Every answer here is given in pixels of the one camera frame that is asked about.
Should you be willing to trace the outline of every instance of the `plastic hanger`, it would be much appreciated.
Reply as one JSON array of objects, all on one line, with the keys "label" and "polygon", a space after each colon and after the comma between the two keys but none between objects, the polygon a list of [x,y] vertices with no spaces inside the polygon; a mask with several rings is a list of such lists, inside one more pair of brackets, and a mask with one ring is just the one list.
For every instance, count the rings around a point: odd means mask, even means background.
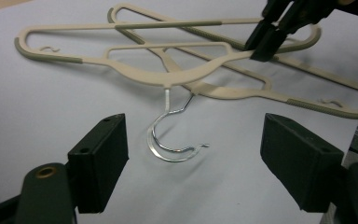
[{"label": "plastic hanger", "polygon": [[[108,20],[110,22],[118,22],[117,14],[122,9],[127,9],[129,11],[132,11],[134,13],[146,16],[147,18],[154,19],[157,21],[175,21],[175,19],[163,16],[163,15],[159,15],[158,13],[155,13],[155,12],[152,12],[152,11],[149,11],[149,10],[137,7],[137,6],[133,6],[130,4],[118,4],[114,8],[111,8],[110,11],[108,12]],[[195,35],[201,34],[201,36],[208,38],[208,39],[212,39],[212,40],[228,39],[229,40],[228,42],[232,43],[231,46],[233,46],[233,48],[237,48],[238,46],[241,45],[241,43],[239,43],[235,40],[229,39],[226,36],[216,34],[216,33],[211,33],[211,32],[205,31],[205,30],[200,30],[199,28],[191,28],[191,30],[188,30],[187,28],[183,28],[183,29],[185,29],[186,31],[189,31],[190,33],[195,34]],[[135,32],[133,32],[133,31],[126,31],[126,32],[127,33],[125,35],[127,37],[131,38],[132,40],[134,40],[135,42],[137,42],[138,44],[142,44],[142,42],[145,42]],[[289,45],[289,46],[291,46],[290,48],[287,48],[285,50],[280,49],[278,52],[282,53],[282,52],[287,52],[287,50],[289,50],[289,49],[297,50],[297,49],[308,48],[311,45],[313,45],[314,43],[316,43],[316,41],[319,39],[320,35],[321,35],[320,28],[313,26],[310,37],[307,38],[305,41],[294,40],[294,44]],[[212,60],[213,59],[213,57],[203,54],[203,53],[200,53],[200,52],[197,52],[193,49],[179,48],[179,50],[182,50],[182,51],[192,54],[194,56],[200,57],[204,60]],[[164,62],[166,68],[169,71],[180,70],[180,67],[177,64],[175,64],[172,61],[167,60],[167,58],[169,57],[169,56],[167,56],[167,53],[165,53],[164,51],[153,51],[153,52],[161,58],[161,60]],[[326,72],[319,68],[311,67],[311,66],[304,64],[303,62],[300,62],[298,60],[284,57],[282,55],[279,55],[279,56],[277,55],[273,58],[272,62],[273,63],[281,63],[284,65],[293,67],[295,69],[307,72],[307,73],[314,75],[316,77],[321,77],[328,81],[332,81],[332,82],[338,83],[342,86],[345,86],[345,87],[348,87],[348,88],[358,91],[358,82],[348,80],[343,77],[336,76],[332,73]],[[201,95],[213,97],[216,99],[242,99],[242,98],[247,98],[247,97],[263,97],[263,98],[279,101],[282,103],[286,103],[289,105],[295,105],[295,106],[319,111],[322,113],[326,113],[326,114],[330,114],[330,115],[334,115],[334,116],[338,116],[338,117],[342,117],[342,118],[358,119],[358,109],[349,108],[347,105],[342,104],[338,100],[332,100],[332,101],[322,100],[321,102],[312,102],[310,100],[301,99],[301,98],[277,93],[277,92],[274,92],[271,90],[270,81],[266,77],[260,78],[260,75],[251,73],[251,72],[249,72],[243,68],[240,68],[239,66],[234,65],[232,63],[224,63],[223,66],[225,66],[233,71],[237,71],[244,75],[251,76],[251,77],[254,77],[254,78],[257,78],[257,79],[263,81],[265,83],[263,89],[262,90],[252,90],[252,89],[242,89],[242,88],[219,87],[219,86],[208,84],[208,83],[205,83],[202,81],[187,83],[184,86],[186,88],[190,89],[194,94],[201,94]]]},{"label": "plastic hanger", "polygon": [[[71,31],[71,30],[106,30],[106,29],[146,29],[146,28],[166,28],[166,27],[177,27],[177,26],[188,26],[188,25],[216,25],[222,23],[239,23],[241,20],[225,20],[225,21],[176,21],[176,22],[145,22],[145,23],[121,23],[121,24],[78,24],[78,25],[42,25],[42,26],[33,26],[28,27],[22,30],[18,37],[15,39],[15,46],[19,53],[24,57],[27,57],[32,60],[38,61],[53,61],[53,62],[63,62],[63,63],[91,63],[110,66],[116,69],[120,74],[144,83],[148,85],[160,86],[165,89],[167,93],[170,92],[170,88],[176,85],[186,84],[203,78],[217,67],[219,67],[225,61],[236,60],[239,58],[248,58],[252,54],[250,51],[235,53],[231,46],[225,42],[202,42],[202,43],[171,43],[171,44],[149,44],[149,45],[128,45],[128,46],[115,46],[105,50],[103,57],[92,58],[80,55],[70,55],[59,53],[59,49],[53,47],[41,47],[39,49],[32,49],[27,45],[27,37],[31,33],[35,32],[49,32],[49,31]],[[166,49],[166,48],[179,48],[179,47],[196,47],[196,46],[221,46],[224,47],[227,54],[223,57],[220,57],[216,60],[212,60],[202,66],[196,67],[194,69],[189,69],[186,71],[177,70],[176,72],[169,73],[158,73],[158,72],[149,72],[142,69],[137,69],[131,67],[127,64],[120,63],[118,61],[111,60],[109,54],[113,50],[118,49]],[[188,147],[187,149],[174,150],[175,152],[185,152],[191,150],[192,153],[185,158],[174,160],[164,158],[157,153],[154,149],[153,144],[150,144],[150,136],[153,136],[153,139],[159,143],[157,137],[154,135],[155,127],[158,122],[167,117],[168,115],[174,114],[173,112],[166,111],[165,114],[160,116],[150,127],[148,131],[148,145],[150,149],[155,153],[156,156],[165,160],[165,161],[186,161],[194,157],[200,150],[201,147],[206,147],[206,145],[199,145],[198,147]],[[164,147],[161,143],[159,145],[165,149],[170,150],[168,147]]]}]

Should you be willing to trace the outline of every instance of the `metal hook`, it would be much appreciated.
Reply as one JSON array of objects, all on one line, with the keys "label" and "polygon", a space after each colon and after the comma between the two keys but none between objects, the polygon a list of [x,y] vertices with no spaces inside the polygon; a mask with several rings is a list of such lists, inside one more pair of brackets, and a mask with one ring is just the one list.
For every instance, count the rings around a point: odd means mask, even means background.
[{"label": "metal hook", "polygon": [[[170,147],[165,147],[163,146],[159,140],[156,137],[156,127],[159,124],[159,122],[168,117],[169,115],[174,115],[174,114],[179,114],[184,112],[188,105],[190,104],[191,100],[193,99],[194,94],[191,94],[190,98],[186,101],[185,105],[179,109],[179,110],[174,110],[174,111],[170,111],[171,110],[171,102],[170,102],[170,90],[165,90],[165,111],[164,114],[162,114],[161,116],[159,116],[154,122],[153,124],[149,127],[149,129],[147,130],[147,144],[150,147],[150,150],[155,154],[155,156],[157,156],[158,158],[164,160],[164,161],[172,161],[172,162],[179,162],[179,161],[187,161],[191,158],[193,158],[195,155],[197,155],[200,152],[200,149],[202,147],[208,147],[208,144],[199,144],[197,147],[183,147],[183,148],[170,148]],[[186,151],[192,151],[187,157],[183,158],[183,159],[178,159],[178,160],[173,160],[173,159],[168,159],[165,158],[163,156],[161,156],[157,150],[154,148],[153,145],[153,140],[158,144],[159,147],[161,147],[164,150],[170,151],[170,152],[186,152]]]}]

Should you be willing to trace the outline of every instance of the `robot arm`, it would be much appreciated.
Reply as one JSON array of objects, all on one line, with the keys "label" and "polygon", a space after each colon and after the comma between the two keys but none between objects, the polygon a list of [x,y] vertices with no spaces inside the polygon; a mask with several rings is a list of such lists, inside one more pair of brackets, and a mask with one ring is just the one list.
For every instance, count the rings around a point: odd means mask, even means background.
[{"label": "robot arm", "polygon": [[[291,2],[293,4],[282,16]],[[244,50],[255,51],[251,59],[267,62],[288,35],[303,26],[318,23],[335,8],[358,15],[358,0],[268,0],[262,12],[264,20],[258,23]]]}]

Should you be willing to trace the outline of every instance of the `white surface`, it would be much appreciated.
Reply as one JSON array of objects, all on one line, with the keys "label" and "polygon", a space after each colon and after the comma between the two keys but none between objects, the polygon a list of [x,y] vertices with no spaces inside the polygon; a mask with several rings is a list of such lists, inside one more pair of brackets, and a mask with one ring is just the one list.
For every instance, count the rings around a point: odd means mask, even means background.
[{"label": "white surface", "polygon": [[[128,2],[177,19],[258,17],[265,4],[255,0],[229,4],[217,0]],[[0,202],[20,193],[22,179],[31,169],[48,162],[66,162],[66,153],[99,120],[125,113],[130,160],[105,211],[79,215],[79,223],[319,223],[321,214],[300,211],[262,162],[259,148],[264,115],[275,113],[294,119],[344,151],[357,120],[264,99],[217,101],[199,96],[184,114],[161,123],[158,133],[169,146],[211,146],[188,162],[167,163],[155,158],[146,144],[146,129],[164,108],[161,88],[132,82],[101,66],[30,61],[14,48],[14,37],[26,26],[103,23],[108,9],[116,3],[46,0],[0,10]],[[334,12],[321,25],[321,41],[293,55],[358,80],[358,18]],[[252,28],[216,30],[244,39]],[[165,35],[161,34],[187,38],[184,33],[167,32],[151,32],[150,37],[162,40]],[[52,43],[62,50],[72,48],[94,56],[102,54],[99,47],[103,44],[131,43],[115,32],[88,32],[86,37],[58,35],[59,41],[53,35],[37,37],[31,39],[36,46]],[[193,62],[180,57],[181,62]],[[122,52],[117,58],[157,69],[157,61],[151,61],[145,51],[130,56]],[[269,63],[238,63],[271,77],[274,90],[310,99],[338,98],[358,106],[358,92]],[[223,76],[208,80],[219,79],[216,82],[232,86],[251,83],[219,71]],[[187,95],[183,88],[173,88],[172,106],[181,106]]]}]

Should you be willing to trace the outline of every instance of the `brass screw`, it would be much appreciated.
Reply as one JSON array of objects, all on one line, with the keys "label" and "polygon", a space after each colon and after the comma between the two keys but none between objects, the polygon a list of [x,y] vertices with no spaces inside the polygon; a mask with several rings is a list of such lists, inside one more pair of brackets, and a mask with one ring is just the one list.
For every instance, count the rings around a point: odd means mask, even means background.
[{"label": "brass screw", "polygon": [[47,167],[44,167],[44,168],[40,169],[39,171],[37,171],[36,178],[44,179],[44,178],[51,177],[52,175],[55,175],[56,173],[57,173],[57,169],[55,167],[47,166]]},{"label": "brass screw", "polygon": [[354,0],[338,0],[338,3],[342,6],[349,5],[352,2],[354,2]]}]

